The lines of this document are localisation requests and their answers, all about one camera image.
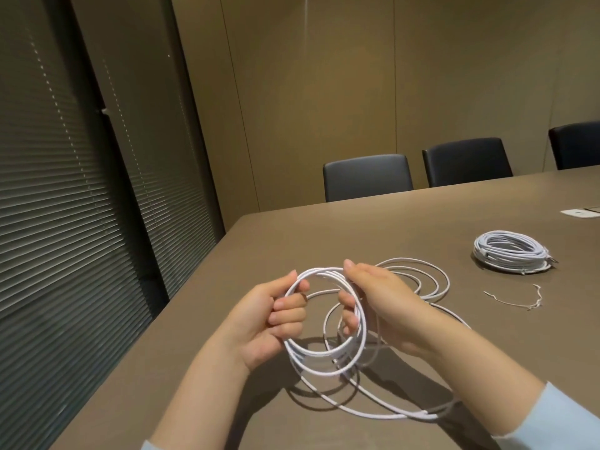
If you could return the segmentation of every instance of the table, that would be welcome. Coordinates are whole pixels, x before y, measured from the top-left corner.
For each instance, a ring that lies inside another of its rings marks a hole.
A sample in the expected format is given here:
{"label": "table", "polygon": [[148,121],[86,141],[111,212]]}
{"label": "table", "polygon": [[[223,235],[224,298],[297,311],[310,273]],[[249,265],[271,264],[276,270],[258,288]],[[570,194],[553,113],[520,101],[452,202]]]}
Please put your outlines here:
{"label": "table", "polygon": [[[188,363],[253,285],[315,266],[416,257],[437,264],[452,286],[441,303],[541,378],[600,414],[600,218],[560,210],[600,205],[600,166],[257,213],[240,219],[199,265],[146,333],[52,446],[53,450],[137,450],[150,436]],[[480,269],[470,258],[477,235],[525,233],[559,260],[535,277]],[[495,302],[535,302],[527,311]],[[334,297],[309,303],[304,337],[320,335]],[[404,407],[448,398],[424,363],[387,349],[361,381]],[[319,383],[323,388],[333,387]],[[459,408],[439,425],[372,421],[308,398],[285,354],[249,380],[229,442],[258,449],[496,448]],[[344,387],[335,397],[350,397]],[[379,410],[356,395],[350,404]]]}

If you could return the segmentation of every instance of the cable coil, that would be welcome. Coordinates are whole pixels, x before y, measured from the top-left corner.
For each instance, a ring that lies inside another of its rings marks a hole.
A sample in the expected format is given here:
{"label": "cable coil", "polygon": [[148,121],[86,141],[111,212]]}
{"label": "cable coil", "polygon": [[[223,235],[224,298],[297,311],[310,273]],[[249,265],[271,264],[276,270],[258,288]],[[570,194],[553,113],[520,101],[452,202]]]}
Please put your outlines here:
{"label": "cable coil", "polygon": [[[400,263],[400,262],[423,264],[423,265],[429,266],[429,267],[437,270],[438,272],[440,272],[443,275],[443,277],[446,281],[446,286],[442,288],[440,286],[438,280],[435,279],[431,274],[429,274],[421,269],[415,268],[415,267],[398,265],[398,263]],[[386,260],[382,263],[379,263],[377,266],[383,267],[387,270],[390,270],[391,272],[393,272],[396,275],[404,276],[404,277],[407,277],[407,278],[415,281],[415,283],[416,283],[415,293],[416,294],[419,294],[419,292],[421,292],[421,290],[423,289],[423,283],[419,279],[419,277],[417,277],[413,274],[413,272],[424,275],[425,277],[427,277],[428,279],[430,279],[433,282],[435,287],[434,287],[433,292],[426,294],[426,295],[420,295],[420,297],[423,300],[428,301],[431,306],[436,307],[445,313],[448,313],[450,316],[454,317],[459,322],[461,322],[462,324],[469,327],[469,325],[463,319],[461,319],[457,314],[432,302],[433,300],[440,299],[444,295],[446,295],[446,292],[448,292],[448,289],[450,288],[450,279],[448,278],[448,275],[446,275],[446,273],[439,267],[435,266],[434,264],[425,262],[424,260],[419,260],[419,259],[414,259],[414,258],[409,258],[409,257],[395,257],[395,258]],[[454,398],[454,399],[452,399],[452,401],[446,402],[445,404],[442,404],[440,406],[429,408],[428,410],[420,410],[417,412],[403,410],[399,407],[395,407],[392,404],[388,404],[387,402],[379,399],[377,396],[375,396],[371,392],[367,391],[363,386],[358,384],[358,382],[356,382],[352,378],[353,369],[358,369],[358,367],[366,366],[369,363],[371,363],[373,360],[375,360],[377,354],[379,353],[379,350],[382,347],[381,338],[379,336],[379,321],[377,321],[377,329],[376,329],[377,345],[374,349],[373,356],[366,363],[358,363],[359,359],[361,358],[362,354],[364,353],[364,351],[366,349],[365,346],[367,344],[367,331],[369,329],[367,329],[367,318],[365,316],[365,312],[363,309],[363,305],[361,304],[361,300],[360,300],[358,294],[356,293],[356,290],[352,287],[350,282],[343,275],[343,268],[340,268],[340,267],[326,267],[326,268],[317,267],[317,268],[312,268],[312,269],[306,270],[298,275],[296,282],[289,288],[289,290],[287,291],[285,296],[289,296],[289,295],[293,294],[294,291],[296,290],[296,287],[300,283],[300,281],[302,281],[303,279],[306,279],[308,277],[312,277],[312,276],[317,276],[317,277],[322,277],[322,278],[328,279],[328,280],[334,282],[341,289],[343,289],[347,293],[349,293],[356,302],[356,307],[354,309],[354,312],[355,312],[355,315],[358,318],[358,322],[359,322],[356,334],[354,336],[349,336],[346,338],[341,333],[343,321],[340,318],[338,325],[337,325],[337,335],[341,338],[342,343],[339,344],[338,346],[332,347],[332,345],[330,344],[329,340],[326,337],[326,329],[327,329],[327,323],[328,323],[331,315],[333,314],[334,310],[336,310],[337,307],[340,306],[340,303],[336,303],[326,314],[325,321],[323,322],[323,341],[325,343],[326,350],[324,350],[324,351],[309,350],[307,348],[300,346],[294,340],[290,339],[290,340],[284,341],[284,345],[288,352],[288,355],[290,357],[292,365],[296,369],[297,373],[300,375],[301,380],[304,382],[304,384],[309,389],[311,389],[312,392],[316,393],[322,399],[324,399],[325,401],[327,401],[329,404],[331,404],[332,406],[334,406],[336,408],[339,408],[341,410],[344,410],[345,412],[351,413],[352,415],[356,415],[356,416],[364,417],[364,418],[371,418],[371,419],[390,420],[390,419],[412,418],[412,419],[417,419],[420,421],[434,421],[434,420],[439,419],[440,417],[445,416],[452,410],[454,405],[456,405],[456,403],[459,402],[456,398]],[[337,293],[340,290],[340,288],[327,289],[327,290],[321,290],[318,292],[314,292],[314,293],[308,295],[307,299],[310,300],[319,295]],[[307,359],[315,359],[317,361],[319,361],[319,360],[330,361],[334,364],[334,370],[320,371],[320,370],[316,370],[314,368],[310,368],[305,363],[305,361]],[[336,402],[333,399],[331,399],[326,394],[321,393],[317,389],[317,387],[315,387],[313,384],[311,384],[308,381],[308,379],[306,379],[304,377],[304,375],[303,375],[304,371],[306,371],[307,373],[311,373],[315,376],[319,376],[319,377],[332,377],[332,376],[343,375],[348,380],[348,382],[350,384],[352,384],[356,389],[358,389],[361,393],[363,393],[367,397],[371,398],[371,400],[375,401],[376,403],[383,406],[384,408],[390,410],[392,413],[389,413],[389,414],[365,413],[365,412],[360,412],[360,411],[357,411],[350,407],[347,407],[343,404],[340,404],[339,402]]]}
{"label": "cable coil", "polygon": [[508,230],[492,230],[478,236],[473,254],[494,269],[522,275],[545,272],[556,262],[539,242]]}

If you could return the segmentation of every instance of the person's left hand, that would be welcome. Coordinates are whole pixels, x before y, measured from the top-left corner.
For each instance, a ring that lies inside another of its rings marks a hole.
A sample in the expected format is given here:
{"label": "person's left hand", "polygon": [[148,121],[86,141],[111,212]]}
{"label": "person's left hand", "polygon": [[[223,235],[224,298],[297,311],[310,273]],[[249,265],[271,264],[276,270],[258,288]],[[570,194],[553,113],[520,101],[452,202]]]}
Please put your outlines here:
{"label": "person's left hand", "polygon": [[239,351],[250,371],[281,351],[283,340],[302,333],[307,303],[303,292],[310,287],[308,281],[302,280],[293,295],[281,297],[297,278],[294,270],[253,287],[221,324],[221,333]]}

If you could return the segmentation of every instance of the chair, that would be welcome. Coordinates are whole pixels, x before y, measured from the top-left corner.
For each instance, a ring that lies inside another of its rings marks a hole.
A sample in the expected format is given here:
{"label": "chair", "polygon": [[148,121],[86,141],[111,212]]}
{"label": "chair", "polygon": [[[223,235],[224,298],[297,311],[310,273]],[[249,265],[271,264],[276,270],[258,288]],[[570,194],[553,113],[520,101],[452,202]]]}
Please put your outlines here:
{"label": "chair", "polygon": [[498,137],[443,143],[424,150],[423,161],[431,187],[513,176]]}
{"label": "chair", "polygon": [[600,121],[552,128],[548,137],[558,170],[600,164]]}
{"label": "chair", "polygon": [[413,189],[404,155],[376,155],[323,166],[326,202],[379,196]]}

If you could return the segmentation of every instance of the hand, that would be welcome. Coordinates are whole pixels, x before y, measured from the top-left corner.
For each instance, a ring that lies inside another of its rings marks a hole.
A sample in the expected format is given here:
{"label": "hand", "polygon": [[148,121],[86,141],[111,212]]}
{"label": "hand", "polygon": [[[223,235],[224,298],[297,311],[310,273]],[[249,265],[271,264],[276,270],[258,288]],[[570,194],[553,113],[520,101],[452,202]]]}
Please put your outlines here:
{"label": "hand", "polygon": [[[379,317],[379,334],[384,341],[404,353],[423,358],[429,350],[424,332],[435,325],[433,321],[444,316],[385,268],[357,265],[347,259],[344,274],[362,291],[367,327],[375,331]],[[341,290],[339,300],[344,305],[344,333],[349,335],[358,328],[354,298]]]}
{"label": "hand", "polygon": [[308,281],[302,280],[295,294],[281,297],[297,277],[294,270],[253,287],[221,324],[219,333],[225,335],[250,371],[281,351],[284,340],[302,333],[307,303],[303,292],[310,288]]}

